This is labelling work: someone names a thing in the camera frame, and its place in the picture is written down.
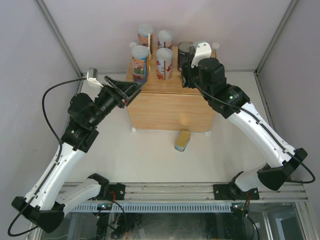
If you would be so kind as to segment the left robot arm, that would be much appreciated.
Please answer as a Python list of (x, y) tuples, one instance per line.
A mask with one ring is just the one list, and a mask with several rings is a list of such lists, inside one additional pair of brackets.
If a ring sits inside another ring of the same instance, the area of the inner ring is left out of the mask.
[(17, 196), (11, 205), (46, 233), (56, 230), (65, 216), (86, 200), (104, 200), (109, 196), (109, 180), (98, 173), (90, 175), (82, 184), (61, 194), (68, 175), (89, 151), (99, 132), (98, 125), (118, 108), (127, 107), (141, 92), (143, 82), (119, 81), (105, 76), (106, 84), (98, 84), (95, 99), (77, 93), (67, 110), (69, 122), (62, 137), (57, 137), (58, 149), (52, 161), (34, 187)]

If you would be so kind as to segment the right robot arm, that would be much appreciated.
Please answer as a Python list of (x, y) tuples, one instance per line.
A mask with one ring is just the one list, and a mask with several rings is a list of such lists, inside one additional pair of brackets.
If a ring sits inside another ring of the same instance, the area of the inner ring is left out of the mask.
[(242, 130), (266, 159), (263, 167), (242, 171), (232, 179), (229, 192), (234, 199), (240, 200), (249, 190), (261, 186), (277, 191), (290, 181), (308, 153), (283, 140), (261, 117), (245, 92), (227, 83), (225, 68), (216, 58), (204, 58), (194, 67), (187, 60), (181, 74), (185, 87), (197, 88), (208, 105)]

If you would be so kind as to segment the rectangular gold tin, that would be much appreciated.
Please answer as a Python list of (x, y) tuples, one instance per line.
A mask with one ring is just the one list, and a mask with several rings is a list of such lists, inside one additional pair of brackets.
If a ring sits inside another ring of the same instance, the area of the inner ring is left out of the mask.
[(190, 138), (191, 133), (189, 131), (182, 130), (175, 141), (174, 148), (179, 152), (183, 152), (186, 149)]

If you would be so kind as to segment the dark round tin can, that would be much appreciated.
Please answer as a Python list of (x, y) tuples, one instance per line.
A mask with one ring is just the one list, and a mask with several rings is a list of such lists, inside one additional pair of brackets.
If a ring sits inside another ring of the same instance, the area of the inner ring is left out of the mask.
[(193, 42), (183, 41), (178, 44), (177, 69), (181, 72), (183, 64), (187, 61), (190, 49), (194, 46)]

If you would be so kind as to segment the wooden cube shelf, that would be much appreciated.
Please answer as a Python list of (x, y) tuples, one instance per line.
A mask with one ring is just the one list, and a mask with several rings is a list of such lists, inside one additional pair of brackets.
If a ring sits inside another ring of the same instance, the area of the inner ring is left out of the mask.
[(183, 88), (178, 71), (178, 47), (173, 46), (172, 77), (157, 77), (156, 58), (150, 60), (150, 73), (139, 95), (127, 111), (135, 129), (203, 133), (211, 129), (215, 111), (196, 88)]

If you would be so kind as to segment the white lid can colourful label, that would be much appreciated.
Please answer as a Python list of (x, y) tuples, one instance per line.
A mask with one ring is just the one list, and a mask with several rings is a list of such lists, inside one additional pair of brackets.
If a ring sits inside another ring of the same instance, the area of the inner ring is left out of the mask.
[(136, 45), (131, 50), (132, 76), (135, 82), (146, 83), (150, 72), (150, 50), (144, 45)]

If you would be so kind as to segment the tall can with spoon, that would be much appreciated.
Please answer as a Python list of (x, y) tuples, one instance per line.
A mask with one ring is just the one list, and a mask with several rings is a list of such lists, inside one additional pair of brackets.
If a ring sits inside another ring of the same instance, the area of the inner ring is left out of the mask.
[(141, 24), (137, 28), (139, 45), (149, 49), (151, 56), (153, 55), (153, 38), (154, 28), (149, 24)]

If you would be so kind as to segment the white lid can red label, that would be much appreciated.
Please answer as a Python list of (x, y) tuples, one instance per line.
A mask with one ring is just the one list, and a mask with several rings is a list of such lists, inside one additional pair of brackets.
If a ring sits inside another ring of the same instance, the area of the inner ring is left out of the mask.
[(160, 30), (157, 35), (158, 49), (167, 48), (172, 49), (174, 34), (170, 30)]

